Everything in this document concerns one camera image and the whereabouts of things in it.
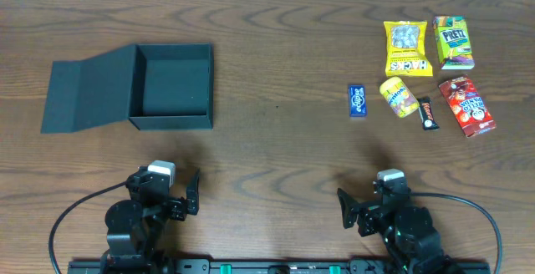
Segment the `black gift box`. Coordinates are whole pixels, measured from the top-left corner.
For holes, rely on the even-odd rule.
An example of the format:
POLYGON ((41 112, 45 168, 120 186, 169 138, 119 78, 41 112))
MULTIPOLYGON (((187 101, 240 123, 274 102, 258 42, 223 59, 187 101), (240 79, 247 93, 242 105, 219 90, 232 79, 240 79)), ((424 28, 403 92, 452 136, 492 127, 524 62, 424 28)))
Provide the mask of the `black gift box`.
POLYGON ((55 61, 41 131, 73 133, 130 121, 138 130, 212 129, 209 43, 130 44, 55 61))

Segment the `blue Eclipse mint tin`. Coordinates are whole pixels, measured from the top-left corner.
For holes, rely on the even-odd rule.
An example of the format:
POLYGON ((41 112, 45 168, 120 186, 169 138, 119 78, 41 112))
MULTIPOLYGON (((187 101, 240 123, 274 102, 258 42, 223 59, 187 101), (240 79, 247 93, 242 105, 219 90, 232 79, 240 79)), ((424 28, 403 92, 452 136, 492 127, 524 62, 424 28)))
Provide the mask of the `blue Eclipse mint tin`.
POLYGON ((348 99, 350 117, 365 117, 367 115, 365 87, 363 85, 350 85, 348 99))

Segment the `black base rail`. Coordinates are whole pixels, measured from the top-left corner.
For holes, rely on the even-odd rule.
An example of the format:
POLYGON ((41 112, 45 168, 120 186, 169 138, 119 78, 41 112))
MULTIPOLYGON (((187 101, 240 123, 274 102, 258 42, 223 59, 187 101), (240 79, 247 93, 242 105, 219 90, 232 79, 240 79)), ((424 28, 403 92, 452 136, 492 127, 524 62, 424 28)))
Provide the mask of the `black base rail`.
MULTIPOLYGON (((460 268, 469 274, 490 274, 488 264, 461 262, 460 268)), ((71 261, 68 274, 100 273, 100 261, 71 261)), ((380 260, 353 259, 336 261, 208 261, 207 259, 179 259, 174 266, 163 270, 120 270, 106 266, 104 273, 175 273, 175 274, 380 274, 404 273, 392 263, 380 260)))

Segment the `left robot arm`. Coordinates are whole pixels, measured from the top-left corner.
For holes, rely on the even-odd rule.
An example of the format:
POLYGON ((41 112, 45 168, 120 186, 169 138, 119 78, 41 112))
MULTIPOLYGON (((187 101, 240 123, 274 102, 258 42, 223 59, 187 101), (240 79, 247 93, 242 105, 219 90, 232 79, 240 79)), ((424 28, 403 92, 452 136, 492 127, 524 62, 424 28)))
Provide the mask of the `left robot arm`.
POLYGON ((142 166, 125 182, 130 198, 112 205, 104 221, 109 250, 100 258, 102 273, 167 274, 175 263, 157 248, 166 222, 184 221, 199 211, 199 174, 186 187, 186 197, 170 195, 171 177, 142 166))

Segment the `yellow Mentos gum bottle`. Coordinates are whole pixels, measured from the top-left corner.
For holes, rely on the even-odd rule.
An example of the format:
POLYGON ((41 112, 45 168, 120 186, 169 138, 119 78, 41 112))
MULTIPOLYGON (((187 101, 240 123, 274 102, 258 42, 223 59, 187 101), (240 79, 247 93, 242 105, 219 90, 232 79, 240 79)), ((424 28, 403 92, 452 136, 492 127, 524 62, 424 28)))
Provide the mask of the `yellow Mentos gum bottle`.
POLYGON ((380 85, 380 93, 399 118, 404 118, 419 108, 417 99, 399 77, 384 81, 380 85))

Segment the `black Mars chocolate bar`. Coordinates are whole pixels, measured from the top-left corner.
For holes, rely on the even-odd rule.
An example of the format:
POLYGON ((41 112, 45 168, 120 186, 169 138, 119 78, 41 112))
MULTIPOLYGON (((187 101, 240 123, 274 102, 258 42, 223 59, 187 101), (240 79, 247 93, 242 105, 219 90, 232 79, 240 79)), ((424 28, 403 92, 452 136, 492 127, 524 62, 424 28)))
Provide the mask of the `black Mars chocolate bar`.
POLYGON ((439 129, 439 125, 432 114, 431 99, 429 97, 418 98, 418 103, 423 130, 439 129))

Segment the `red Hello Panda box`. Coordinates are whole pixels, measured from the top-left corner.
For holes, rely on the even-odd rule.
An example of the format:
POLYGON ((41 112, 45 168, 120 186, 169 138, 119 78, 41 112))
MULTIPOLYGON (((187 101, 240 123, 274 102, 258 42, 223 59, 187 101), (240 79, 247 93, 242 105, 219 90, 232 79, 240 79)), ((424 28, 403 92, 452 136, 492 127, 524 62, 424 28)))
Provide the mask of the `red Hello Panda box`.
POLYGON ((484 100, 467 75, 449 79, 438 88, 467 138, 497 127, 484 100))

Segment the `yellow Hacks candy bag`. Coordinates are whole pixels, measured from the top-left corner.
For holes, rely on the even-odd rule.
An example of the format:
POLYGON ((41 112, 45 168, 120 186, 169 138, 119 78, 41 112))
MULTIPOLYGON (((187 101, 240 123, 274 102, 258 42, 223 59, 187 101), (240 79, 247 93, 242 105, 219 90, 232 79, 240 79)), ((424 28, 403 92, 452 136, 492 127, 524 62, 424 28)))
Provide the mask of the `yellow Hacks candy bag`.
POLYGON ((426 21, 384 21, 387 77, 432 77, 432 65, 425 56, 426 21))

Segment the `green Pretz snack box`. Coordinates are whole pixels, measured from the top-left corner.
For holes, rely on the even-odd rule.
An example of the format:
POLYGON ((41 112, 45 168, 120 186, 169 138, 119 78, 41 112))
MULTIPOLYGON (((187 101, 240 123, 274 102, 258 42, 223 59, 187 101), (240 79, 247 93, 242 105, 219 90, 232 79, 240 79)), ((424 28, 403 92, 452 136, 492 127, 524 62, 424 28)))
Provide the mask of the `green Pretz snack box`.
POLYGON ((473 69, 470 36, 463 16, 436 16, 433 29, 441 69, 473 69))

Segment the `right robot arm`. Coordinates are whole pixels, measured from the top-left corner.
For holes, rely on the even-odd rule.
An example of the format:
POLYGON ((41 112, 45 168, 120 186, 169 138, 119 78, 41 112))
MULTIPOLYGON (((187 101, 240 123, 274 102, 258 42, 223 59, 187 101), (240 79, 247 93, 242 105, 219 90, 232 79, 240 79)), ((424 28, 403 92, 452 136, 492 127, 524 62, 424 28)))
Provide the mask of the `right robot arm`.
POLYGON ((358 227, 362 237, 379 234, 394 267, 402 273, 459 274, 463 270, 444 253, 441 235, 433 226, 429 210, 410 200, 405 178, 374 181, 378 200, 358 202, 342 189, 337 196, 343 227, 358 227))

